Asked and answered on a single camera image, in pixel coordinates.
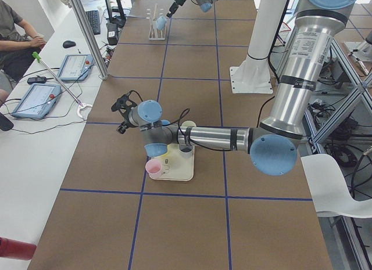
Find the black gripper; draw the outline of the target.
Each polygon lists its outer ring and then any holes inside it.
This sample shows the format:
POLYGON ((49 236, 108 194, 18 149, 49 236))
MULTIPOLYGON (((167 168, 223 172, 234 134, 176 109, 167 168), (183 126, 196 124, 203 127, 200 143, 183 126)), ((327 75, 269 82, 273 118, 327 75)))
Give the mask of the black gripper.
POLYGON ((112 112, 119 111, 124 119, 123 122, 117 127, 117 132, 120 134, 124 134, 127 128, 135 127, 135 125, 133 125, 129 119, 130 111, 137 106, 137 104, 130 99, 130 95, 132 92, 134 92, 134 90, 130 90, 129 92, 118 98, 111 107, 112 112))
POLYGON ((172 18, 172 16, 176 13, 178 9, 178 5, 183 5, 186 2, 186 0, 174 0, 174 1, 175 2, 172 3, 172 5, 169 8, 168 13, 166 14, 168 18, 172 18))

